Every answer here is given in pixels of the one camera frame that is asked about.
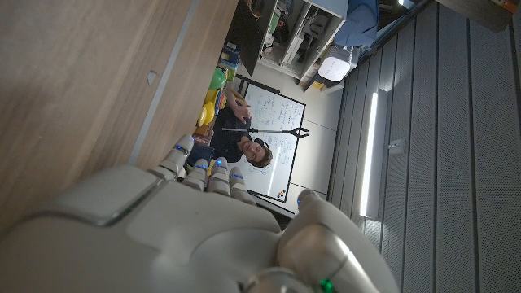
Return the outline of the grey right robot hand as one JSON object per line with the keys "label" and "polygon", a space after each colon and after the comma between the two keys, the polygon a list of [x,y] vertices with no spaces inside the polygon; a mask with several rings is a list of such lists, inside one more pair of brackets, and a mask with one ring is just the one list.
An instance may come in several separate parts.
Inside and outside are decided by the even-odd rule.
{"label": "grey right robot hand", "polygon": [[395,292],[370,240],[304,190],[281,228],[239,168],[201,160],[183,136],[141,170],[106,169],[27,212],[1,236],[4,292]]}

